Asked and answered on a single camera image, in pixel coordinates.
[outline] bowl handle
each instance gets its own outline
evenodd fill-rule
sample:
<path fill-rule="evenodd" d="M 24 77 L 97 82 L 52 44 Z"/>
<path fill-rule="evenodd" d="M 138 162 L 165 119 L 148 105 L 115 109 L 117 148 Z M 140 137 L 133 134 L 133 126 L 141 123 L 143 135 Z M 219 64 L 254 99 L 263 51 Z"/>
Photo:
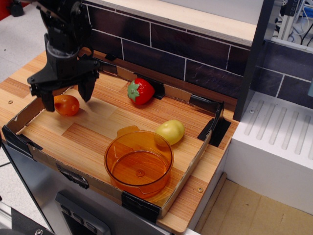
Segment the bowl handle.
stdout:
<path fill-rule="evenodd" d="M 137 126 L 127 126 L 117 131 L 117 137 L 136 131 L 140 131 L 140 129 Z"/>

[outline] floor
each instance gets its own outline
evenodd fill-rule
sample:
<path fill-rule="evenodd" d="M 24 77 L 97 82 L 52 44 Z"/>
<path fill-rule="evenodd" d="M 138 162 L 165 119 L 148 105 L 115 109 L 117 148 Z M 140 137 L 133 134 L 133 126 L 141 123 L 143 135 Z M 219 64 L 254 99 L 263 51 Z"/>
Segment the floor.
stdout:
<path fill-rule="evenodd" d="M 45 50 L 45 32 L 39 10 L 33 5 L 24 8 L 23 16 L 0 21 L 0 82 Z M 3 203 L 47 227 L 2 149 L 0 196 Z"/>
<path fill-rule="evenodd" d="M 308 235 L 313 216 L 221 177 L 196 231 L 202 235 Z"/>

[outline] cardboard tray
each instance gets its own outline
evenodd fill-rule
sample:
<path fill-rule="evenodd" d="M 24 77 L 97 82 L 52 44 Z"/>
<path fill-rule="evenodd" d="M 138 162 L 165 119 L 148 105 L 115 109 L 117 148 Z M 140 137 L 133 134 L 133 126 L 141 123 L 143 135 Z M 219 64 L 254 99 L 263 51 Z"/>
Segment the cardboard tray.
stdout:
<path fill-rule="evenodd" d="M 63 117 L 57 112 L 47 112 L 41 99 L 36 98 L 2 131 L 8 145 L 24 155 L 61 172 L 81 187 L 90 188 L 156 222 L 173 204 L 209 142 L 219 144 L 223 135 L 216 135 L 211 140 L 214 128 L 221 125 L 226 127 L 226 132 L 229 123 L 223 119 L 223 104 L 166 85 L 166 95 L 187 96 L 188 103 L 164 96 L 162 99 L 153 98 L 146 105 L 135 106 L 126 95 L 128 84 L 117 76 L 100 74 L 93 96 L 87 103 L 82 101 L 75 87 L 66 90 L 67 94 L 80 101 L 77 115 Z M 113 187 L 103 158 L 116 132 L 130 125 L 154 131 L 170 119 L 178 119 L 184 124 L 185 135 L 173 145 L 175 159 L 166 187 L 145 200 Z"/>

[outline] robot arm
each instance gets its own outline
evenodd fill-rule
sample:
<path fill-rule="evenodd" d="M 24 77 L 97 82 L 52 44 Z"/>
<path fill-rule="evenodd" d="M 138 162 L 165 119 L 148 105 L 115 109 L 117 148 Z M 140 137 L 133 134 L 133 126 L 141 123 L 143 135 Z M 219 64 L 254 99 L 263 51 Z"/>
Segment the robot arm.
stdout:
<path fill-rule="evenodd" d="M 32 95 L 41 97 L 45 108 L 54 111 L 54 90 L 78 85 L 85 102 L 92 95 L 99 77 L 99 62 L 90 56 L 78 59 L 78 52 L 91 35 L 86 6 L 81 0 L 27 1 L 37 5 L 47 28 L 46 66 L 27 79 Z"/>

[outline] cardboard floor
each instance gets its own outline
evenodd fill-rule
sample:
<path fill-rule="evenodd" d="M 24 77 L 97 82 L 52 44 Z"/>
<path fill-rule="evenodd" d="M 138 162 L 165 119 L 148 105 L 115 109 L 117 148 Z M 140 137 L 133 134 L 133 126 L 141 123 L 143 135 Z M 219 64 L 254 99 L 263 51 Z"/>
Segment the cardboard floor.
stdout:
<path fill-rule="evenodd" d="M 312 215 L 221 180 L 197 225 L 201 235 L 313 234 Z"/>

